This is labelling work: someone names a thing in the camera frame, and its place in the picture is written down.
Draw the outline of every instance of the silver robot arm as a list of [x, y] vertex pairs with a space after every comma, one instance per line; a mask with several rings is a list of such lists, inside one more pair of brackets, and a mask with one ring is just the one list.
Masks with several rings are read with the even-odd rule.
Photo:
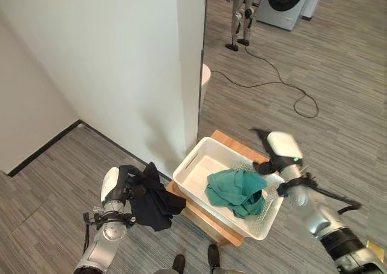
[[[124, 207], [131, 198], [131, 185], [140, 176], [141, 172], [131, 165], [113, 167], [105, 175], [101, 190], [103, 208], [95, 207], [92, 219], [88, 213], [83, 215], [87, 225], [85, 247], [74, 274], [103, 274], [109, 269], [127, 228], [135, 223], [135, 217], [124, 214]], [[98, 230], [90, 246], [89, 225], [96, 225]]]
[[318, 188], [316, 191], [314, 187], [302, 184], [302, 179], [305, 178], [302, 173], [302, 153], [294, 138], [283, 132], [253, 130], [270, 155], [269, 162], [255, 163], [255, 169], [261, 175], [280, 172], [281, 177], [286, 181], [282, 191], [285, 189], [284, 193], [297, 207], [301, 221], [322, 243], [334, 260], [337, 270], [346, 274], [387, 274], [386, 266], [360, 242], [340, 218], [342, 212], [353, 209], [354, 206], [338, 212], [330, 208], [324, 196], [318, 192], [326, 194], [326, 191]]

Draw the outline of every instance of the white plastic basket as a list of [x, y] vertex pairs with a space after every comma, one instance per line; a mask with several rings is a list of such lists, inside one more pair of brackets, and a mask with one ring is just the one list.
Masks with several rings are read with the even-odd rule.
[[266, 238], [283, 197], [279, 197], [276, 189], [284, 180], [276, 175], [266, 175], [267, 187], [262, 191], [265, 208], [260, 215], [246, 219], [236, 218], [226, 207], [211, 206], [205, 189], [207, 176], [225, 169], [253, 170], [252, 161], [235, 152], [222, 143], [210, 138], [203, 138], [183, 160], [173, 174], [173, 179], [189, 198], [216, 216], [223, 223], [235, 229], [243, 236], [251, 236], [256, 240]]

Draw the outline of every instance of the black robot foot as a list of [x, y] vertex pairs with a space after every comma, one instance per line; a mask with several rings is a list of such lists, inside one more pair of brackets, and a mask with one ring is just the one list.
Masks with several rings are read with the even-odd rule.
[[249, 46], [250, 45], [250, 42], [248, 40], [245, 40], [245, 39], [238, 39], [237, 43], [240, 43], [240, 44], [242, 44], [244, 46]]
[[232, 51], [238, 51], [238, 46], [233, 44], [226, 44], [226, 48], [231, 49]]
[[186, 266], [186, 259], [183, 255], [179, 254], [175, 257], [174, 265], [172, 266], [172, 269], [177, 271], [179, 274], [184, 273], [184, 268]]
[[210, 245], [208, 247], [208, 264], [210, 265], [211, 273], [220, 267], [220, 255], [216, 245]]

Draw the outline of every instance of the gray carpet floor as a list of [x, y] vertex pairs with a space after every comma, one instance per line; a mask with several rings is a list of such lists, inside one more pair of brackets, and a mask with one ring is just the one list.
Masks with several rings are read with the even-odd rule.
[[[247, 84], [276, 80], [265, 63], [224, 48], [231, 4], [209, 0], [207, 11], [205, 63]], [[345, 222], [362, 241], [386, 247], [384, 12], [384, 0], [322, 0], [313, 20], [300, 22], [292, 33], [255, 24], [250, 49], [272, 61], [285, 81], [313, 95], [320, 115], [311, 120], [296, 115], [291, 107], [298, 93], [289, 88], [246, 90], [213, 75], [200, 137], [220, 129], [261, 150], [251, 126], [292, 133], [323, 187], [364, 204], [345, 214]], [[312, 113], [308, 103], [300, 105]], [[0, 174], [0, 273], [72, 273], [83, 247], [82, 213], [100, 204], [106, 171], [126, 163], [143, 168], [81, 127], [14, 178]], [[246, 273], [335, 273], [322, 246], [301, 230], [295, 216], [285, 201], [264, 241], [246, 239], [240, 248], [221, 249], [223, 266]], [[109, 272], [150, 274], [183, 253], [187, 274], [208, 273], [209, 244], [209, 237], [181, 216], [159, 233], [134, 226]]]

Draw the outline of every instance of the humanoid robot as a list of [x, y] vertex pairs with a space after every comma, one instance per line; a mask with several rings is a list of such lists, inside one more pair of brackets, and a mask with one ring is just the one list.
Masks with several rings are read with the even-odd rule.
[[[280, 173], [286, 182], [277, 188], [278, 194], [292, 201], [305, 229], [321, 242], [337, 271], [341, 274], [387, 274], [386, 266], [363, 245], [340, 217], [342, 213], [355, 209], [354, 206], [337, 211], [332, 209], [323, 196], [329, 196], [327, 191], [317, 187], [317, 183], [313, 183], [313, 179], [304, 173], [302, 153], [294, 138], [283, 132], [261, 129], [254, 129], [254, 132], [270, 155], [269, 162], [253, 163], [254, 168], [262, 176]], [[94, 242], [90, 246], [85, 243], [83, 256], [74, 274], [104, 274], [109, 269], [120, 240], [136, 220], [131, 214], [124, 213], [124, 207], [126, 200], [131, 200], [132, 188], [140, 175], [141, 171], [130, 165], [112, 168], [106, 174], [101, 190], [103, 209], [94, 211], [93, 224], [99, 229]], [[185, 261], [177, 264], [180, 266], [174, 267], [174, 270], [164, 269], [156, 273], [180, 274]], [[216, 247], [209, 248], [209, 264], [213, 274], [243, 273], [222, 269]]]
[[[253, 23], [255, 10], [252, 5], [254, 0], [246, 0], [244, 9], [242, 8], [244, 0], [234, 0], [232, 6], [232, 24], [231, 24], [231, 44], [226, 44], [228, 49], [238, 51], [238, 45], [240, 43], [245, 46], [249, 46], [250, 28]], [[241, 29], [241, 21], [243, 20], [243, 39], [238, 39], [238, 33]]]

